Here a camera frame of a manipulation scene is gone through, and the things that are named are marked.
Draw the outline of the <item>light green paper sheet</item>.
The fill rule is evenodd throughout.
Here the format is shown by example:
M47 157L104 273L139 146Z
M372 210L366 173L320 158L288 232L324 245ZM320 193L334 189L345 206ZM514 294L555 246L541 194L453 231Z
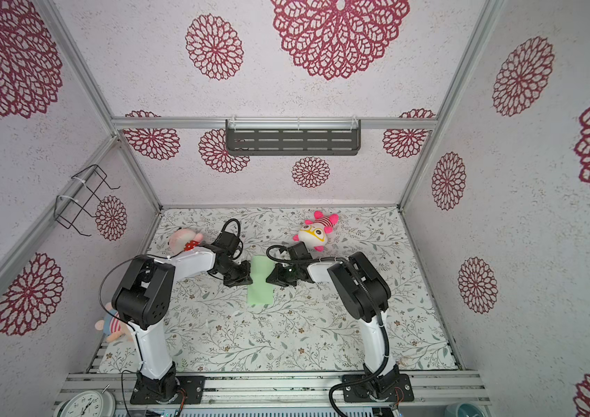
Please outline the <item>light green paper sheet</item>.
M254 255L251 259L252 284L247 288L247 304L249 306L269 306L274 302L273 285L267 278L274 271L275 262L265 255Z

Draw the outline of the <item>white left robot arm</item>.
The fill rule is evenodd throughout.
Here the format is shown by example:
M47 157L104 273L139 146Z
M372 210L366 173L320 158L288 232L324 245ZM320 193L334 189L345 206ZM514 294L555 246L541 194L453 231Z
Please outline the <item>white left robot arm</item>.
M174 283L209 273L223 276L228 287L252 284L250 262L236 262L223 250L213 248L197 247L165 258L137 255L126 265L112 307L133 334L140 356L140 375L156 382L166 379L173 366L164 336L164 317Z

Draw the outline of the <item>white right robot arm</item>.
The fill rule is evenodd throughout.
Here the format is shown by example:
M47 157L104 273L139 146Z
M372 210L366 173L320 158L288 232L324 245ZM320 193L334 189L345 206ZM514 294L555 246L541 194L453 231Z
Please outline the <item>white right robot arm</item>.
M347 258L326 256L299 260L266 256L276 264L270 276L270 282L276 285L289 285L294 279L311 283L330 279L346 311L360 325L365 373L360 382L371 383L380 390L397 384L400 373L386 328L391 290L364 253L357 252Z

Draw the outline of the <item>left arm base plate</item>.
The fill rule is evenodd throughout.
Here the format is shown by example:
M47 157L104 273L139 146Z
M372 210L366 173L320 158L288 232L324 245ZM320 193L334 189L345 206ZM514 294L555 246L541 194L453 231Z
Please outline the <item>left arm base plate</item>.
M131 395L131 405L200 404L204 394L204 376L166 375L163 380L152 380L138 374Z

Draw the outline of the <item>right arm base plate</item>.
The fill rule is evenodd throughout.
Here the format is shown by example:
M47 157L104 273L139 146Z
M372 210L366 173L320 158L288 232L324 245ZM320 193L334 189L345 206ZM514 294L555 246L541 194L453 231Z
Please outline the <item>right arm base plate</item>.
M362 375L344 375L343 383L357 382ZM413 402L415 399L411 380L408 375L390 373L371 382L355 384L343 390L344 401L348 403L362 402Z

